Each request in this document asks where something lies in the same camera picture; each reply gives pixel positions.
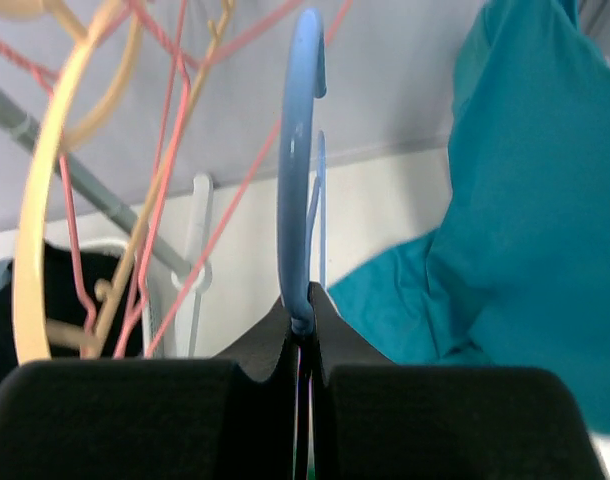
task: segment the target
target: black fabric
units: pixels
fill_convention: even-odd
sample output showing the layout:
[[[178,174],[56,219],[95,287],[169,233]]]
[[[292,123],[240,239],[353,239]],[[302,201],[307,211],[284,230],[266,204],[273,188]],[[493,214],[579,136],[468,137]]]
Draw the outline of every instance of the black fabric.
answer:
[[[310,299],[316,478],[604,478],[554,375],[396,366],[343,322],[320,286]]]
[[[94,285],[99,279],[112,279],[118,259],[101,253],[81,252],[81,264],[85,290],[94,300],[98,312],[101,304],[93,294]],[[8,268],[12,272],[12,263]],[[76,297],[74,270],[69,250],[62,250],[45,244],[44,279],[46,316],[82,327],[87,312]],[[112,323],[102,356],[109,357],[114,351],[123,324],[126,303],[127,292],[123,295],[116,311],[116,321]],[[136,356],[142,348],[143,332],[139,323],[129,337],[126,355]],[[68,348],[51,346],[50,350],[53,357],[78,356],[77,351]],[[17,365],[12,330],[12,284],[10,283],[0,291],[0,382]]]
[[[25,365],[0,388],[0,480],[289,479],[297,359],[277,302],[215,359]]]

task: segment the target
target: blue plastic hook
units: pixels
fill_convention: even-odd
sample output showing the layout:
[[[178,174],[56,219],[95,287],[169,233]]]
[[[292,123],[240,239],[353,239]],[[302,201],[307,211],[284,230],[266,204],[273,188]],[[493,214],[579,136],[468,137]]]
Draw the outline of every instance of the blue plastic hook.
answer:
[[[290,47],[278,162],[278,279],[297,335],[314,329],[314,311],[308,301],[307,192],[314,98],[322,98],[325,92],[323,21],[318,10],[308,9],[298,18]]]

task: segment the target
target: thin blue hanger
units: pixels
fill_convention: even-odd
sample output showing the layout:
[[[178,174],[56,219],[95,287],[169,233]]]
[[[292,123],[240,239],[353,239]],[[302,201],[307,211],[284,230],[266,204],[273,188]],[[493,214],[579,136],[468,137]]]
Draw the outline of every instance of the thin blue hanger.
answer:
[[[310,224],[307,193],[314,98],[322,98],[326,90],[323,21],[318,10],[312,8],[300,15],[292,37],[278,161],[278,279],[283,305],[297,335],[309,335],[314,329],[314,311],[307,294],[315,210]]]

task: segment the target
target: metal rod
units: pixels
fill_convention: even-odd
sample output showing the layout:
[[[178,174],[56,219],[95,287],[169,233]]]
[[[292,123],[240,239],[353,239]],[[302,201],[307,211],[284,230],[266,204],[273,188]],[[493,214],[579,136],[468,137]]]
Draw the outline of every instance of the metal rod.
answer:
[[[18,107],[0,89],[0,128],[29,153],[34,151],[34,144],[40,132],[40,124],[29,113]],[[69,169],[74,189],[94,205],[118,228],[128,235],[136,224],[136,213],[121,201],[111,190],[103,185],[74,155],[69,155]],[[56,174],[60,176],[58,162]],[[179,277],[185,277],[192,265],[183,259],[165,240],[156,237],[154,256]]]

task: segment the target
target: teal cloth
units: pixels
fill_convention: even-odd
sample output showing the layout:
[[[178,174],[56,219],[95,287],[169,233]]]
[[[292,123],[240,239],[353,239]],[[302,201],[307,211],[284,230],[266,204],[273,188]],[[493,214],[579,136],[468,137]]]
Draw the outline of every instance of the teal cloth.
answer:
[[[481,10],[456,62],[442,224],[330,293],[392,360],[548,369],[610,433],[610,68],[575,12]]]

